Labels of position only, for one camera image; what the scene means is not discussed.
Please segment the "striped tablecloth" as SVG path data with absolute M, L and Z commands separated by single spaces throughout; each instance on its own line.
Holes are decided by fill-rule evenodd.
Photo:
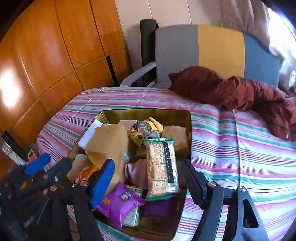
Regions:
M 223 111 L 157 88 L 93 88 L 44 125 L 37 138 L 39 153 L 49 153 L 55 165 L 101 111 L 124 108 L 189 111 L 192 165 L 223 187 L 244 186 L 269 239 L 283 238 L 295 219 L 295 143 L 274 137 L 254 112 Z

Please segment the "purple candy wrapper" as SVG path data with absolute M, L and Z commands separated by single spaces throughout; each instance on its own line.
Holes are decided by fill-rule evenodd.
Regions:
M 152 133 L 151 125 L 146 121 L 139 121 L 136 125 L 137 132 L 145 137 L 148 137 Z

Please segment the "purple snack packet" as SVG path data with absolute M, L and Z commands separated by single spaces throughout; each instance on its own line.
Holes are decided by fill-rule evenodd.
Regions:
M 130 191 L 122 182 L 118 182 L 116 188 L 107 194 L 95 209 L 106 216 L 117 230 L 121 230 L 123 220 L 130 211 L 144 204 L 143 198 Z

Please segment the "pink curtain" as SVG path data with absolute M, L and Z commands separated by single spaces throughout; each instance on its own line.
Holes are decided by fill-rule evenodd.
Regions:
M 295 33 L 262 1 L 222 1 L 221 26 L 257 37 L 280 59 L 280 86 L 295 92 Z

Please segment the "yellow sponge wedge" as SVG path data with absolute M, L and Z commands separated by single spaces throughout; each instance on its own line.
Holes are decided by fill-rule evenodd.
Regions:
M 182 126 L 165 126 L 161 134 L 162 138 L 172 138 L 177 155 L 188 155 L 188 139 L 186 128 Z

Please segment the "maroon down jacket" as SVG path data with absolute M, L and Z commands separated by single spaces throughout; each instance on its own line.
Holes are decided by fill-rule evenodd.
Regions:
M 168 75 L 170 90 L 190 100 L 225 110 L 252 110 L 266 122 L 270 133 L 295 141 L 295 98 L 267 83 L 192 66 Z

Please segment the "orange muffin snack bag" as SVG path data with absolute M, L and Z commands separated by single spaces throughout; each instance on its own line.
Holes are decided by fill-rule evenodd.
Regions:
M 99 171 L 99 168 L 97 168 L 93 164 L 85 166 L 80 172 L 80 174 L 77 176 L 77 178 L 75 179 L 74 185 L 77 185 L 84 180 L 88 181 L 91 175 L 96 171 Z

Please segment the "black rolled mat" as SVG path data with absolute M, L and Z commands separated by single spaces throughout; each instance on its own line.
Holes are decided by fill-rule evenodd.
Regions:
M 145 19 L 140 21 L 140 46 L 142 66 L 145 66 L 156 59 L 155 52 L 155 32 L 158 23 L 153 19 Z M 143 87 L 147 87 L 156 79 L 156 68 L 150 70 L 142 77 Z

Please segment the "green cracker packet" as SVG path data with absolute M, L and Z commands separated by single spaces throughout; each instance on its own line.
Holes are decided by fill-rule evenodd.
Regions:
M 177 162 L 172 138 L 143 140 L 147 149 L 146 201 L 167 200 L 180 192 Z

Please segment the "white flat box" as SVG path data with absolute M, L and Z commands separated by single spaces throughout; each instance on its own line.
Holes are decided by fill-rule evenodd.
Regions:
M 86 150 L 87 144 L 95 134 L 95 129 L 99 128 L 103 125 L 102 122 L 100 122 L 97 119 L 94 119 L 92 124 L 87 128 L 87 130 L 84 132 L 84 134 L 81 136 L 81 138 L 78 141 L 78 146 L 83 149 L 84 151 Z

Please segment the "pink striped sock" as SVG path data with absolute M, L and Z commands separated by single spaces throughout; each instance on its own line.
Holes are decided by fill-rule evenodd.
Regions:
M 126 179 L 134 186 L 148 189 L 146 159 L 139 159 L 135 163 L 126 164 L 124 172 Z

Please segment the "grey yellow blue chair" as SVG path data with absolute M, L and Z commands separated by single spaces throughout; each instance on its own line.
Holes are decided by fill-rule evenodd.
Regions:
M 168 74 L 191 66 L 214 70 L 224 79 L 238 76 L 278 86 L 280 60 L 252 35 L 210 25 L 174 25 L 157 29 L 154 42 L 155 60 L 126 77 L 121 86 L 131 86 L 156 70 L 155 87 L 167 89 Z

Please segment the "orange wooden cabinet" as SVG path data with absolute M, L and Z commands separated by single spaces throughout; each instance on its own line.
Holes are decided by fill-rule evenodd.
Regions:
M 77 140 L 78 116 L 52 117 L 131 71 L 114 1 L 34 1 L 1 40 L 1 131 L 23 148 L 37 143 L 54 165 Z

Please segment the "yellow sponge block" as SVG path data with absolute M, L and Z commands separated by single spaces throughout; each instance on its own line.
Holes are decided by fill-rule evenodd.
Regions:
M 119 123 L 96 128 L 95 134 L 87 144 L 85 152 L 94 166 L 101 169 L 107 159 L 112 159 L 115 163 L 114 175 L 106 194 L 112 192 L 119 181 L 126 181 L 124 155 L 127 144 L 127 131 L 124 125 Z

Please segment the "yellow plush toy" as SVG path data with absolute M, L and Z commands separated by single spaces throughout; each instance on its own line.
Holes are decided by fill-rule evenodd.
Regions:
M 130 128 L 129 138 L 138 146 L 142 146 L 142 140 L 160 138 L 163 125 L 152 117 L 143 121 L 136 121 Z

